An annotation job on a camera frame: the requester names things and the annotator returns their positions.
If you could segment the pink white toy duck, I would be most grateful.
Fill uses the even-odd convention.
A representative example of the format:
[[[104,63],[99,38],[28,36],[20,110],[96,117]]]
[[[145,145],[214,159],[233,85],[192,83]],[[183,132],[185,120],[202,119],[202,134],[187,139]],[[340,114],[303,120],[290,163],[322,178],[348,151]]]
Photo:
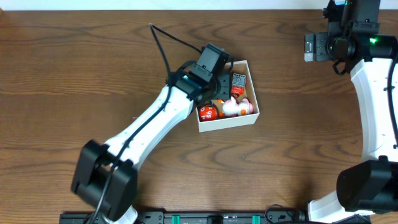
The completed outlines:
[[[226,101],[217,100],[217,102],[221,103],[221,112],[218,113],[219,118],[245,116],[254,112],[254,107],[247,98],[243,98],[240,103],[233,96]]]

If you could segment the red toy fire truck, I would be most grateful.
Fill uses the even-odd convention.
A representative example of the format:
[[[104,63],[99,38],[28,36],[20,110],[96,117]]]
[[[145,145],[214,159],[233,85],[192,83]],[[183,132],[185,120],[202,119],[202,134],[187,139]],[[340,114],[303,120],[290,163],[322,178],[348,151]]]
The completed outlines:
[[[246,76],[243,74],[234,73],[232,75],[231,96],[235,99],[244,94],[246,86]]]

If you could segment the red lettered ball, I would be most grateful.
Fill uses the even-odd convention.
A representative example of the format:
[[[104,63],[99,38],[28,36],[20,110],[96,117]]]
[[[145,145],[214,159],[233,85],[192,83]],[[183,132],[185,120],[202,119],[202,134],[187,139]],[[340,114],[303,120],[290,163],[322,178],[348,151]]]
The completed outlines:
[[[213,121],[218,119],[218,110],[211,105],[201,106],[198,109],[198,116],[201,122]]]

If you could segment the white cardboard box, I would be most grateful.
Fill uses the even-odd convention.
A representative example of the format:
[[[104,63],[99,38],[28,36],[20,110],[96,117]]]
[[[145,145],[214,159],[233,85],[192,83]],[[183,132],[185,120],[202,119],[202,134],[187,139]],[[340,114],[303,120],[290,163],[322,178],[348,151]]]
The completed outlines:
[[[244,114],[242,116],[236,115],[234,117],[219,117],[220,113],[224,113],[220,100],[213,100],[212,103],[217,109],[218,118],[211,121],[202,121],[200,116],[200,109],[196,109],[196,117],[198,122],[198,130],[200,133],[207,131],[214,131],[218,129],[234,128],[238,126],[244,126],[249,124],[254,124],[260,114],[259,107],[257,105],[257,98],[254,91],[254,85],[251,78],[251,73],[249,70],[249,65],[247,60],[241,60],[234,62],[233,73],[241,74],[246,76],[246,84],[244,87],[244,93],[238,97],[236,100],[237,104],[247,99],[250,104],[252,104],[253,112],[249,114]]]

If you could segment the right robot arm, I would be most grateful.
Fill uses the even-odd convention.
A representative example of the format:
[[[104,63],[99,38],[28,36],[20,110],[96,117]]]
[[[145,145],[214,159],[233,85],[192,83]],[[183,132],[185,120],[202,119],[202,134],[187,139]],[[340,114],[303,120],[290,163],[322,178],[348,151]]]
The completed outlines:
[[[379,33],[379,0],[330,1],[326,32],[304,40],[306,62],[331,61],[354,85],[363,130],[361,162],[307,206],[311,223],[366,222],[397,211],[397,38]]]

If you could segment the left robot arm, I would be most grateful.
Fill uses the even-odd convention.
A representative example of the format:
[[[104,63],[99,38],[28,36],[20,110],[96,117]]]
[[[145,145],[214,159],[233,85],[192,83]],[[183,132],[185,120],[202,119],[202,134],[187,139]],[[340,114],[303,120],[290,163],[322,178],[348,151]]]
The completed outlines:
[[[169,72],[166,85],[148,109],[116,136],[99,144],[88,141],[81,149],[71,191],[95,211],[84,223],[134,223],[138,173],[146,157],[178,123],[199,105],[224,92],[226,74],[234,57],[208,44],[198,60]]]

